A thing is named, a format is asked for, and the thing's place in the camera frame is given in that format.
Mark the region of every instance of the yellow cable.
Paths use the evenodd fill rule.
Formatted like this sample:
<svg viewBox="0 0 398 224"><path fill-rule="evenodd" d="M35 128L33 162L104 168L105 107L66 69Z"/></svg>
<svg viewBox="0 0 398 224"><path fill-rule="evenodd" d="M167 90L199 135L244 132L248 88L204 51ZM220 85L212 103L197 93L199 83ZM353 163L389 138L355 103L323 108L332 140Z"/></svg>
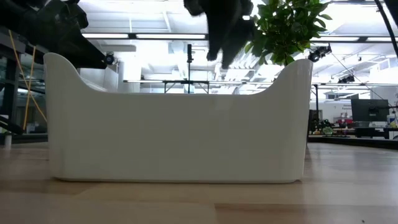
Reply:
<svg viewBox="0 0 398 224"><path fill-rule="evenodd" d="M27 99L26 99L26 105L25 105L24 130L26 130L27 113L28 113L29 100L30 100L30 98L29 98L30 97L30 86L32 84L33 67L34 67L34 64L35 64L35 55L36 55L36 46L33 47L32 65L30 67L29 86L27 87Z"/></svg>
<svg viewBox="0 0 398 224"><path fill-rule="evenodd" d="M15 58L17 59L18 67L19 67L19 69L21 70L22 77L24 78L24 81L25 81L25 85L28 86L27 81L26 81L26 79L25 79L24 71L23 71L22 66L21 66L21 62L19 61L19 57L18 57L18 54L17 54L17 50L16 50L16 48L15 48L15 43L14 43L14 39L12 38L11 30L8 30L8 33L9 33L9 35L10 35L11 44L12 44L12 48L14 49L14 54L15 54ZM29 96L29 95L30 95L30 88L29 88L29 86L28 86L28 96ZM47 118L44 116L42 110L39 108L39 106L38 106L38 104L37 104L35 98L33 97L33 95L30 95L30 96L32 97L33 102L35 103L35 106L36 106L37 110L38 110L38 111L40 112L40 114L43 116L43 119L45 120L45 122L47 122Z"/></svg>

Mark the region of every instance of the wooden floor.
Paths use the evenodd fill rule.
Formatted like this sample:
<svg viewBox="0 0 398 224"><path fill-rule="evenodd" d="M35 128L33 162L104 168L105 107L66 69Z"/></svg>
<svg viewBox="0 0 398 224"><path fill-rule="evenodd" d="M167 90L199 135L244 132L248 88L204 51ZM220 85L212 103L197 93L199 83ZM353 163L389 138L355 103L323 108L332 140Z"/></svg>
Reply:
<svg viewBox="0 0 398 224"><path fill-rule="evenodd" d="M398 223L398 150L309 144L294 184L53 180L46 144L0 152L2 224Z"/></svg>

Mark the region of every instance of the black monitor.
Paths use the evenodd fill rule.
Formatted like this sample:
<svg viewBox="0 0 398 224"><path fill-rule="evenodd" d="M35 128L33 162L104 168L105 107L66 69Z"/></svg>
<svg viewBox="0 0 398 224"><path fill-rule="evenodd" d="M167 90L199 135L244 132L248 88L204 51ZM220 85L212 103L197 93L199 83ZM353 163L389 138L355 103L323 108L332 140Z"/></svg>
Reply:
<svg viewBox="0 0 398 224"><path fill-rule="evenodd" d="M351 100L354 121L387 121L388 100Z"/></svg>

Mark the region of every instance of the fluorescent light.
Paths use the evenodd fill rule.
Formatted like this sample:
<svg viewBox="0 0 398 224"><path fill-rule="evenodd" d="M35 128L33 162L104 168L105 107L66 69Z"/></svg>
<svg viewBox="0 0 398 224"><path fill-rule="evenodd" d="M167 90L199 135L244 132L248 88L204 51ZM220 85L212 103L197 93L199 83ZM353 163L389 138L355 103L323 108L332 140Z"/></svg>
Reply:
<svg viewBox="0 0 398 224"><path fill-rule="evenodd" d="M206 39L205 34L136 34L138 39Z"/></svg>
<svg viewBox="0 0 398 224"><path fill-rule="evenodd" d="M321 37L321 38L312 38L311 41L325 41L325 42L333 42L333 41L358 41L359 37Z"/></svg>
<svg viewBox="0 0 398 224"><path fill-rule="evenodd" d="M163 83L162 80L125 80L128 83Z"/></svg>
<svg viewBox="0 0 398 224"><path fill-rule="evenodd" d="M129 34L82 34L88 39L127 39Z"/></svg>
<svg viewBox="0 0 398 224"><path fill-rule="evenodd" d="M396 84L383 84L383 83L370 83L370 84L365 84L366 86L396 86L398 87L398 83Z"/></svg>
<svg viewBox="0 0 398 224"><path fill-rule="evenodd" d="M252 84L252 85L272 85L271 82L247 82L246 84Z"/></svg>
<svg viewBox="0 0 398 224"><path fill-rule="evenodd" d="M243 84L243 83L245 83L245 82L228 82L228 81L220 81L220 82L218 82L218 81L210 81L209 82L210 84Z"/></svg>
<svg viewBox="0 0 398 224"><path fill-rule="evenodd" d="M312 85L321 86L362 86L361 83L312 83Z"/></svg>
<svg viewBox="0 0 398 224"><path fill-rule="evenodd" d="M355 96L355 95L358 95L359 93L352 93L352 94L349 94L349 95L345 95L345 96L341 96L341 97L338 97L338 99L345 99L345 98L348 98L348 97L350 97L350 96Z"/></svg>
<svg viewBox="0 0 398 224"><path fill-rule="evenodd" d="M391 42L391 37L369 37L366 41L369 42Z"/></svg>

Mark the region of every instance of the pole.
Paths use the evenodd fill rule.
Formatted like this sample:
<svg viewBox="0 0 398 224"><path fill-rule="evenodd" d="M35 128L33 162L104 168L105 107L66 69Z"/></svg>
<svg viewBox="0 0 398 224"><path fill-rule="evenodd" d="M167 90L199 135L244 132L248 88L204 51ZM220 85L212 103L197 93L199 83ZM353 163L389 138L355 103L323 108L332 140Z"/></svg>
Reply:
<svg viewBox="0 0 398 224"><path fill-rule="evenodd" d="M318 85L315 86L315 99L317 104L317 120L319 121L319 101L318 101Z"/></svg>
<svg viewBox="0 0 398 224"><path fill-rule="evenodd" d="M192 44L188 44L188 94L191 93L191 63L193 61L192 59Z"/></svg>
<svg viewBox="0 0 398 224"><path fill-rule="evenodd" d="M394 31L392 30L391 24L388 21L387 14L386 14L386 12L383 9L383 5L380 3L380 0L374 0L374 2L376 3L377 7L379 8L380 14L381 14L381 16L382 16L382 18L384 20L384 23L386 24L386 28L388 30L388 33L389 33L390 37L391 37L392 46L393 46L393 48L394 48L394 50L396 52L396 55L398 57L398 45L397 45L397 42L396 42L396 37L395 37ZM387 4L387 7L389 6L389 9L391 10L391 14L394 16L394 19L396 20L397 17L398 17L397 16L398 4L396 3L396 0L395 0L395 3L386 1L386 4Z"/></svg>

